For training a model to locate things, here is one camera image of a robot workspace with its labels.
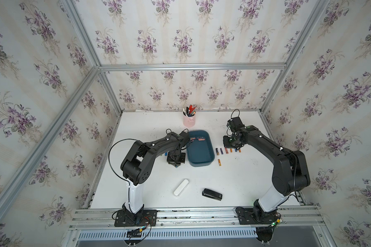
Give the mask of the teal plastic storage box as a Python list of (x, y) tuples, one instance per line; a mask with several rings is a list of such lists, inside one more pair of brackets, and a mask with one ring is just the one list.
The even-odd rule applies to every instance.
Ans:
[(204, 130), (189, 132), (190, 144), (187, 147), (187, 159), (193, 167), (209, 166), (215, 159), (210, 135)]

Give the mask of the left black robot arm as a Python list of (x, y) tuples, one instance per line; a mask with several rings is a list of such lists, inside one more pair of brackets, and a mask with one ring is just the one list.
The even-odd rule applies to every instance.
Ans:
[(185, 163), (184, 150), (189, 142), (189, 132), (185, 129), (180, 134), (169, 132), (152, 142), (136, 140), (133, 143), (121, 164), (123, 177), (129, 183), (128, 201), (125, 203), (129, 212), (136, 215), (143, 210), (143, 183), (151, 175), (156, 158), (166, 153), (167, 163), (178, 167)]

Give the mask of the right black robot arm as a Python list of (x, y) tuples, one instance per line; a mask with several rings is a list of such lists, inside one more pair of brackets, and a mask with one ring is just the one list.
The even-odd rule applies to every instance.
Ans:
[(226, 148), (240, 149), (249, 145), (257, 149), (273, 164), (272, 186), (255, 201), (254, 214), (262, 216), (277, 210), (291, 193), (310, 186), (311, 179), (306, 156), (300, 150), (292, 151), (265, 136), (257, 127), (245, 126), (239, 117), (227, 122), (231, 135), (223, 136)]

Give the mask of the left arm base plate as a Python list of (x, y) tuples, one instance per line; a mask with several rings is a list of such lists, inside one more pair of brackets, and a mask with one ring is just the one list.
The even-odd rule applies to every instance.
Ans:
[(126, 226), (155, 226), (157, 222), (157, 210), (141, 210), (133, 214), (127, 209), (122, 209), (116, 212), (114, 216), (115, 227)]

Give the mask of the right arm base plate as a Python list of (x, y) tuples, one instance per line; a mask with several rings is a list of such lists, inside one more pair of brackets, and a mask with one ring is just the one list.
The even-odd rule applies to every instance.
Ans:
[(259, 207), (235, 209), (240, 225), (269, 225), (275, 226), (281, 221), (281, 215), (277, 211), (264, 212)]

